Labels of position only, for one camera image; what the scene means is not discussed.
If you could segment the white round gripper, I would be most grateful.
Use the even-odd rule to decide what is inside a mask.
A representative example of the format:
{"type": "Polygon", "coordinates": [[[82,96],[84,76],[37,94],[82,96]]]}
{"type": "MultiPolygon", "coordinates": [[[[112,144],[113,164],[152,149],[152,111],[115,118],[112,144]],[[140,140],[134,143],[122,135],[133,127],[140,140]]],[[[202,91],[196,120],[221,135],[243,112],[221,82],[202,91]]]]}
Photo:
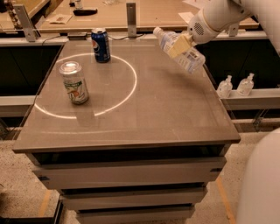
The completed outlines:
{"type": "Polygon", "coordinates": [[[188,51],[193,46],[193,41],[196,44],[205,44],[214,39],[221,33],[221,19],[222,15],[217,10],[201,9],[189,22],[187,30],[190,34],[169,34],[173,45],[167,54],[174,59],[188,51]]]}

